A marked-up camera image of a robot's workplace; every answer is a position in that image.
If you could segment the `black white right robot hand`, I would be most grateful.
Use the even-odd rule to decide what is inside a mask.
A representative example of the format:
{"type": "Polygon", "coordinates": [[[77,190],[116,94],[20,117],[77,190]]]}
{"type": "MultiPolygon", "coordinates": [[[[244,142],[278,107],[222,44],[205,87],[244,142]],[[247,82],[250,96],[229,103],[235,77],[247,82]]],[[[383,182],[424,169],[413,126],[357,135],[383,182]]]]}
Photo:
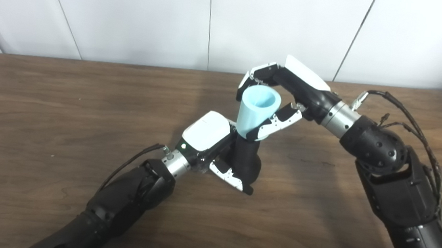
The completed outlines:
{"type": "Polygon", "coordinates": [[[327,125],[344,105],[315,72],[289,55],[247,71],[237,88],[236,131],[258,142],[301,119],[327,125]]]}

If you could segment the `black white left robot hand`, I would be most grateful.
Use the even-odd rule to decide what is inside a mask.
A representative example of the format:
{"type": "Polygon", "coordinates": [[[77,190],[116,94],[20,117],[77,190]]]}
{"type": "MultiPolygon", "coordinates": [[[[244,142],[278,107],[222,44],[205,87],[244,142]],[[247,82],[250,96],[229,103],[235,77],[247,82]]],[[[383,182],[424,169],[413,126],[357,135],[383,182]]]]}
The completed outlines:
{"type": "Polygon", "coordinates": [[[175,179],[188,171],[211,171],[247,195],[261,170],[260,142],[248,141],[221,113],[209,111],[186,128],[174,150],[164,159],[175,179]]]}

